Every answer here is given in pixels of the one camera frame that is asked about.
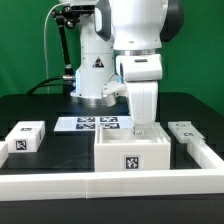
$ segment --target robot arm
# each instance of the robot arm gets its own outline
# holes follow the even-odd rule
[[[178,9],[177,0],[100,0],[95,6],[95,21],[96,32],[102,38],[107,32],[100,24],[108,21],[110,15],[102,12],[104,8],[108,10],[108,4],[112,18],[108,26],[111,25],[114,31],[114,50],[118,55],[116,72],[122,77],[123,84],[115,84],[116,87],[110,84],[109,90],[104,88],[103,96],[111,105],[113,91],[122,92],[128,100],[134,133],[144,135],[144,130],[152,126],[156,117],[157,80],[162,78],[162,66],[161,56],[155,52],[161,48],[161,30],[166,30],[164,23],[169,18],[169,9],[177,6],[176,11],[171,10],[172,18],[182,11]],[[169,38],[172,39],[179,29],[179,26],[173,29]]]

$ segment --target small white block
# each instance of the small white block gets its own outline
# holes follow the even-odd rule
[[[192,136],[205,139],[190,121],[169,122],[168,127],[180,143],[188,143]]]
[[[6,142],[0,142],[0,168],[3,166],[8,156],[8,147]]]
[[[37,152],[45,135],[44,121],[21,121],[6,137],[9,153]]]
[[[133,129],[96,130],[95,172],[170,169],[170,139],[159,124],[136,136]]]

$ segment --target white box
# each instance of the white box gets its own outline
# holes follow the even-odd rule
[[[0,168],[3,166],[8,156],[8,147],[6,142],[0,142]]]
[[[18,122],[5,139],[8,144],[8,152],[37,152],[44,135],[44,121]]]
[[[144,137],[133,129],[98,127],[94,144],[95,172],[170,169],[170,138],[156,123]]]

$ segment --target table surface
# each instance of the table surface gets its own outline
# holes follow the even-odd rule
[[[62,95],[0,98],[0,141],[18,121],[44,120],[46,135],[37,153],[10,154],[0,175],[93,172],[94,132],[58,132],[61,116],[126,116],[126,103],[86,106]],[[191,121],[206,143],[224,158],[224,117],[195,97],[160,93],[157,121],[172,140],[171,169],[199,168],[168,130],[168,121]],[[1,202],[1,223],[220,223],[224,195],[151,196],[113,199]]]

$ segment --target green wall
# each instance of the green wall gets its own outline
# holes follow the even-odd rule
[[[57,0],[0,1],[0,96],[25,93],[46,79],[43,27]],[[163,45],[161,92],[185,92],[224,115],[224,1],[182,0],[185,24],[175,39]],[[63,74],[57,27],[49,21],[50,77]],[[78,29],[68,32],[74,68],[80,64]]]

